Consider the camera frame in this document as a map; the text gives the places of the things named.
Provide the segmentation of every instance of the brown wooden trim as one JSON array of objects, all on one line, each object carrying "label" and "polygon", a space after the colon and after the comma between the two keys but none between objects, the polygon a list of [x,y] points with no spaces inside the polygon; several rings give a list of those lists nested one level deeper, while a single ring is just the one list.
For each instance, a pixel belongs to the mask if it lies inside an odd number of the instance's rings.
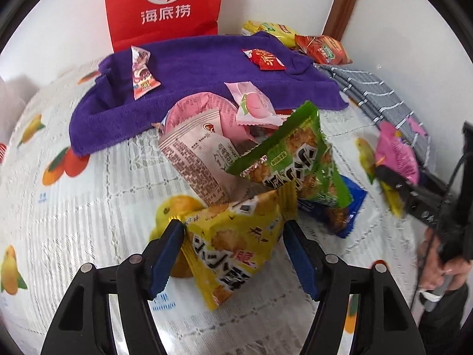
[{"label": "brown wooden trim", "polygon": [[323,34],[340,41],[347,28],[356,0],[334,0]]}]

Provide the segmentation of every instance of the purple cloth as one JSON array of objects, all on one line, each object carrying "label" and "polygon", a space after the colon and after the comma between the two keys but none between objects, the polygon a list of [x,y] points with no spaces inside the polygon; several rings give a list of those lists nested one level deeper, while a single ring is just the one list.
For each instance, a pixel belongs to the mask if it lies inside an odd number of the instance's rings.
[{"label": "purple cloth", "polygon": [[[310,100],[321,109],[347,106],[337,84],[313,60],[286,48],[276,37],[199,36],[153,42],[147,66],[161,86],[133,98],[131,49],[112,54],[99,65],[102,73],[76,107],[69,124],[72,150],[78,156],[97,152],[150,129],[180,99],[212,92],[233,101],[224,82],[251,81],[275,109],[294,109]],[[274,54],[285,71],[261,71],[242,52],[260,48]]]}]

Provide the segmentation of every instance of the green snack package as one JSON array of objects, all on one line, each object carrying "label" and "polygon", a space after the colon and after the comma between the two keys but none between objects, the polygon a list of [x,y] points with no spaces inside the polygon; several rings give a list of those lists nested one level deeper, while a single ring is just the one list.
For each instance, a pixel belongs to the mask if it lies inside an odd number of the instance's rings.
[{"label": "green snack package", "polygon": [[345,208],[352,202],[332,159],[332,146],[320,130],[319,111],[310,101],[226,171],[271,188],[295,180],[298,197],[329,207]]}]

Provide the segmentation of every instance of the human hand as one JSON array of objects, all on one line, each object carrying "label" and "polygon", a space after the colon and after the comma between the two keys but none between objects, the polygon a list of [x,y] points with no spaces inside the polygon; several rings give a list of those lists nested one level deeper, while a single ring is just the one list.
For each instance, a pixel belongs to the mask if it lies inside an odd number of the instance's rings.
[{"label": "human hand", "polygon": [[[427,228],[425,231],[425,241],[419,247],[419,261],[424,260],[427,246],[433,235],[433,230]],[[472,268],[472,263],[465,261],[461,256],[458,256],[447,263],[443,264],[438,256],[438,246],[440,241],[437,236],[434,236],[432,247],[429,251],[429,257],[425,260],[424,273],[420,280],[420,288],[425,290],[434,290],[441,286],[444,282],[444,275],[453,275],[453,280],[448,287],[449,290],[456,290],[460,288],[468,278],[468,273]]]}]

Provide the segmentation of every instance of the gray checkered cloth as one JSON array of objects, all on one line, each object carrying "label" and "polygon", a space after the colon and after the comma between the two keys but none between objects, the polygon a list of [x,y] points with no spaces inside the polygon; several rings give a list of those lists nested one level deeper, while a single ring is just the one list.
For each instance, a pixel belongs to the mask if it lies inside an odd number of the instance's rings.
[{"label": "gray checkered cloth", "polygon": [[410,117],[423,127],[422,122],[384,81],[370,72],[356,70],[353,66],[315,66],[328,78],[335,80],[340,90],[356,102],[376,125],[382,120],[393,124],[401,132],[403,139],[414,148],[423,168],[435,171],[436,154],[430,136],[422,136],[412,130],[407,121]]}]

